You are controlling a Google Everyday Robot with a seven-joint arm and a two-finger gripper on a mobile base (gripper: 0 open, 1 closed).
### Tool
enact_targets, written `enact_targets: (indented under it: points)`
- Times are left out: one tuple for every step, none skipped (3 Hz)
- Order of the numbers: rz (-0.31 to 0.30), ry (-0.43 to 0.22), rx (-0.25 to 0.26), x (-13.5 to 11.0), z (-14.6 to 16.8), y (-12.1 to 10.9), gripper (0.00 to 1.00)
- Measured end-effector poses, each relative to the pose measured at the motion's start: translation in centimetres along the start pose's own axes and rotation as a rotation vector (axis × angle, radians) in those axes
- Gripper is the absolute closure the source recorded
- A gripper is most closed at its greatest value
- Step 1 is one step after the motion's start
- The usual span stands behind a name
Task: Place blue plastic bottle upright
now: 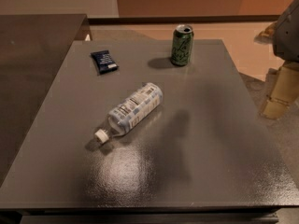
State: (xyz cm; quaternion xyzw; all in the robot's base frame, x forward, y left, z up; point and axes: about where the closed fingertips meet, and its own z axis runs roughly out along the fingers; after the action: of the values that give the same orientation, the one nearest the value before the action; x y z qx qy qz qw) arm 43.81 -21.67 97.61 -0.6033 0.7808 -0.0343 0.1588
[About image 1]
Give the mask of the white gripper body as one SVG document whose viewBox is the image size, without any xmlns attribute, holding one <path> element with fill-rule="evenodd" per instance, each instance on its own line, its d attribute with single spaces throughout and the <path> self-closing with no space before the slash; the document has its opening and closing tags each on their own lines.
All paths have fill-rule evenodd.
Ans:
<svg viewBox="0 0 299 224">
<path fill-rule="evenodd" d="M 279 16 L 273 35 L 273 51 L 285 61 L 299 62 L 299 0 L 293 0 Z"/>
</svg>

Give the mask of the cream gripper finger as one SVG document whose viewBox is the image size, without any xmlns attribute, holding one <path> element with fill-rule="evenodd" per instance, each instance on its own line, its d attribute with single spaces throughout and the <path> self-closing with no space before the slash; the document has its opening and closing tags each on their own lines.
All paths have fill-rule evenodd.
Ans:
<svg viewBox="0 0 299 224">
<path fill-rule="evenodd" d="M 278 70 L 268 71 L 260 114 L 267 119 L 280 119 L 298 97 L 299 63 L 286 61 Z"/>
<path fill-rule="evenodd" d="M 274 32 L 276 31 L 276 22 L 271 23 L 270 25 L 268 25 L 264 30 L 262 30 L 259 33 L 260 37 L 266 37 L 266 38 L 272 38 L 274 35 Z"/>
</svg>

